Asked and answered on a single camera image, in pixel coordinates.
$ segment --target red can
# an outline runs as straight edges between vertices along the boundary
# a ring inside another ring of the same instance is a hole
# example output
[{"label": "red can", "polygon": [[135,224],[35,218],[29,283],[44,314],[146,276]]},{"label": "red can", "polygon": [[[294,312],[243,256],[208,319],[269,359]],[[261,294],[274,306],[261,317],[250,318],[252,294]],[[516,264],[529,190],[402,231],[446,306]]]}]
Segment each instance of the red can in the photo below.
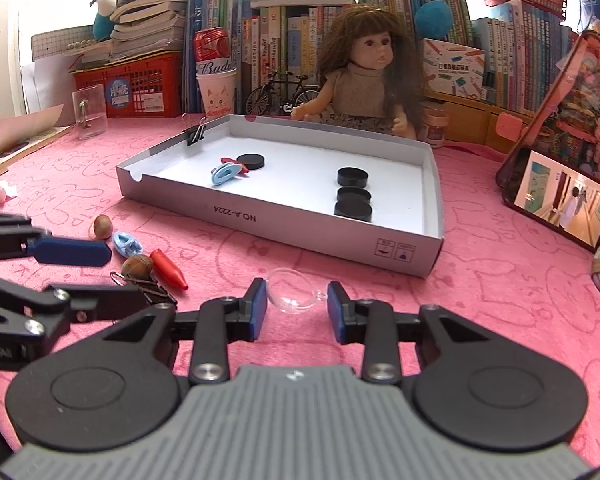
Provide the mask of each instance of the red can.
[{"label": "red can", "polygon": [[231,70],[231,42],[222,27],[206,28],[194,38],[196,72],[213,74]]}]

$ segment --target doll hair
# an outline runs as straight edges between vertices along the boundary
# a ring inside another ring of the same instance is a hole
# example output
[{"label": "doll hair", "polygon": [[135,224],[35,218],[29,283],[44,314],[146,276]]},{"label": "doll hair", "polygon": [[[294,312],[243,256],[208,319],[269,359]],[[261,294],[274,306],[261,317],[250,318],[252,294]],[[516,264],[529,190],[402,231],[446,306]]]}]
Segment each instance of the doll hair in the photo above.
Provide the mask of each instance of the doll hair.
[{"label": "doll hair", "polygon": [[384,113],[393,117],[395,105],[401,105],[416,133],[422,128],[422,72],[418,54],[405,35],[397,17],[388,10],[356,5],[339,13],[324,38],[318,58],[320,85],[326,75],[346,67],[355,40],[388,32],[394,60],[384,69]]}]

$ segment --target pink table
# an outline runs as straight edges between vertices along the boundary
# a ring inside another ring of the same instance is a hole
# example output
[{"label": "pink table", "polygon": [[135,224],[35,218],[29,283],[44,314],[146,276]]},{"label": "pink table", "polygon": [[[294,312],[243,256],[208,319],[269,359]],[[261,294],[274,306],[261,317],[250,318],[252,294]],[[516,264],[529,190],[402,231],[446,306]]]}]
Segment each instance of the pink table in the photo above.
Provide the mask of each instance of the pink table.
[{"label": "pink table", "polygon": [[[436,161],[445,203],[446,241],[427,280],[410,278],[300,250],[191,218],[121,200],[115,165],[182,129],[176,120],[112,120],[107,134],[79,141],[68,134],[16,163],[4,175],[18,197],[4,209],[31,216],[56,235],[87,236],[93,218],[109,215],[117,230],[161,248],[184,271],[181,310],[209,298],[240,296],[255,276],[277,267],[304,272],[324,290],[340,280],[352,298],[371,297],[416,312],[438,303],[572,367],[584,378],[590,405],[573,448],[600,464],[600,294],[589,277],[590,254],[502,205],[493,175],[497,162],[442,148]],[[110,283],[117,255],[105,269],[41,266],[33,260],[0,262],[0,276],[32,288],[49,282]],[[98,326],[75,326],[65,346]],[[181,346],[176,371],[187,369],[190,344]],[[413,348],[402,348],[403,373],[418,370]],[[260,340],[231,346],[235,371],[243,364],[331,365],[359,369],[362,346],[341,347],[326,308],[302,316],[270,308]],[[18,446],[4,411],[13,374],[0,372],[0,430]]]}]

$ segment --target blue gripper pad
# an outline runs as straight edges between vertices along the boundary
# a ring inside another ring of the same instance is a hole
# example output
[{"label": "blue gripper pad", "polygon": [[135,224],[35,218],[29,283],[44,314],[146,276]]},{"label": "blue gripper pad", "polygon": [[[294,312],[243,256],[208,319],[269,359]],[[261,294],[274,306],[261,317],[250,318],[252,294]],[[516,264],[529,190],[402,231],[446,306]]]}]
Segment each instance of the blue gripper pad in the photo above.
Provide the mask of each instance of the blue gripper pad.
[{"label": "blue gripper pad", "polygon": [[251,300],[251,317],[249,319],[249,330],[251,340],[256,341],[260,336],[260,329],[267,313],[267,284],[264,280],[258,280],[258,288]]},{"label": "blue gripper pad", "polygon": [[331,327],[333,328],[333,335],[336,337],[338,343],[344,341],[344,317],[342,313],[342,304],[338,299],[338,295],[333,289],[331,283],[327,286],[327,312],[331,319]]},{"label": "blue gripper pad", "polygon": [[41,264],[104,267],[111,261],[111,249],[100,240],[43,236],[28,244],[27,256]]}]

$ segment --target black round disc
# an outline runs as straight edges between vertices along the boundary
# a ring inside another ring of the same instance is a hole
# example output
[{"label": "black round disc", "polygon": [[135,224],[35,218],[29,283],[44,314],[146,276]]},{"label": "black round disc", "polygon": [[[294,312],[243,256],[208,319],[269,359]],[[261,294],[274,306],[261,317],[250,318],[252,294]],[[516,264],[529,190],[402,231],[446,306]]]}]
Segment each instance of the black round disc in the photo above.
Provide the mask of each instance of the black round disc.
[{"label": "black round disc", "polygon": [[442,433],[498,452],[568,442],[587,409],[572,370],[507,340],[448,348],[419,375],[413,400]]},{"label": "black round disc", "polygon": [[371,201],[371,193],[361,187],[341,187],[338,190],[338,200],[362,200],[368,204]]},{"label": "black round disc", "polygon": [[78,343],[16,375],[5,406],[21,441],[97,452],[129,444],[173,414],[180,393],[172,372],[138,344],[114,345],[75,351]]},{"label": "black round disc", "polygon": [[363,222],[371,221],[371,206],[362,200],[339,200],[336,202],[334,214],[336,216],[344,216],[353,218],[354,220],[362,220]]},{"label": "black round disc", "polygon": [[244,164],[247,167],[247,170],[259,170],[260,168],[264,168],[264,157],[257,153],[245,153],[244,155],[236,158],[238,162]]},{"label": "black round disc", "polygon": [[338,184],[341,186],[366,187],[369,174],[360,168],[340,168],[338,170]]}]

